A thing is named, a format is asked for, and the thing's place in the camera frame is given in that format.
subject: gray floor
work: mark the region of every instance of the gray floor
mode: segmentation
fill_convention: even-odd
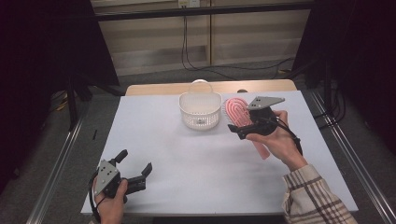
[[[292,62],[282,64],[279,69],[291,67]],[[261,67],[269,63],[244,63],[246,67]],[[276,74],[276,68],[268,70],[239,70],[232,68],[217,68],[217,72],[235,79],[267,79]],[[131,84],[191,82],[197,78],[208,81],[230,80],[227,77],[208,71],[188,72],[184,70],[145,74],[142,76],[120,77],[122,88]],[[311,97],[311,91],[304,85],[304,77],[298,77],[295,84],[304,94],[305,100],[314,115],[319,111]],[[74,146],[65,162],[59,182],[51,200],[44,209],[42,219],[37,223],[89,223],[92,218],[79,213],[87,194],[87,183],[101,156],[106,137],[111,128],[112,120],[117,111],[119,97],[92,88],[93,99],[88,102],[78,100],[78,108],[88,108],[83,119]],[[380,187],[391,207],[396,207],[396,159],[385,147],[381,139],[365,125],[355,106],[347,101],[346,117],[340,126],[350,144],[355,148],[359,158]],[[26,223],[35,208],[40,193],[46,186],[52,168],[56,163],[64,141],[68,135],[68,110],[54,111],[49,114],[46,125],[40,134],[28,161],[21,168],[18,179],[9,181],[0,196],[0,223]],[[323,137],[329,145],[332,155],[358,204],[359,212],[354,214],[359,223],[384,223],[382,217],[366,189],[361,184],[353,168],[350,166],[344,152],[340,149],[330,129],[322,130]],[[125,217],[125,223],[281,223],[281,217]]]

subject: person's left hand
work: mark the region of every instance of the person's left hand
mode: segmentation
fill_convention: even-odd
[[[97,177],[93,180],[93,186],[96,186],[96,179]],[[105,198],[105,194],[103,192],[101,192],[98,196],[94,197],[96,204],[99,203],[99,205],[97,206],[102,224],[121,223],[124,208],[123,196],[125,195],[127,189],[128,181],[126,179],[123,179],[120,182],[114,199]]]

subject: person's right hand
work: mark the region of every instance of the person's right hand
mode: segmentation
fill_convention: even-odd
[[[287,111],[274,111],[274,113],[284,122],[284,124],[282,122],[280,124],[289,125]],[[298,151],[290,134],[282,128],[277,127],[273,133],[266,136],[250,133],[247,135],[247,140],[265,144],[271,153],[285,163],[291,171],[300,169],[308,164]]]

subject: shirt cuff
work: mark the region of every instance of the shirt cuff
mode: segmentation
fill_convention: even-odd
[[[319,181],[322,177],[312,164],[308,164],[288,175],[284,175],[283,179],[285,180],[289,190],[292,191]]]

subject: white tabletop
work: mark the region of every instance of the white tabletop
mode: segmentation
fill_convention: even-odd
[[[117,165],[122,177],[134,177],[152,162],[147,189],[128,195],[125,213],[141,216],[245,216],[283,214],[288,168],[274,156],[263,161],[248,140],[239,140],[221,113],[206,132],[186,127],[179,95],[121,97],[101,160],[129,155]],[[357,211],[347,185],[299,91],[223,93],[223,100],[255,96],[284,97],[271,106],[289,112],[292,131],[301,138],[306,159],[327,180],[350,211]],[[88,197],[81,213],[92,212]]]

